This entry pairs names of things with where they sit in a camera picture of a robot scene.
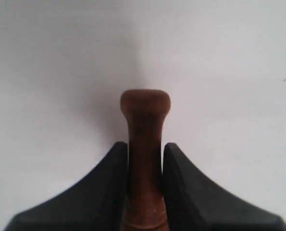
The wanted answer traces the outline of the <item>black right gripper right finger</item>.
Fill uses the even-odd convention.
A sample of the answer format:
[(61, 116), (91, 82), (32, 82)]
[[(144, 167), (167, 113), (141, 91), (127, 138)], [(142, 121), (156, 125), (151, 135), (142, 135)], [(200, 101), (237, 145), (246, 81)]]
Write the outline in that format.
[(165, 145), (162, 182), (172, 231), (286, 231), (280, 216), (220, 187), (175, 143)]

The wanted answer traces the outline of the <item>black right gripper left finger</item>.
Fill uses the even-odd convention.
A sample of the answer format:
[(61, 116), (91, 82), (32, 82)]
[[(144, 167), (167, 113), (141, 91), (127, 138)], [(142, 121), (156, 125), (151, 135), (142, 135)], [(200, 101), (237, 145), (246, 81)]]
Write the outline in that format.
[(79, 182), (15, 215), (7, 231), (118, 231), (128, 169), (127, 144), (116, 142)]

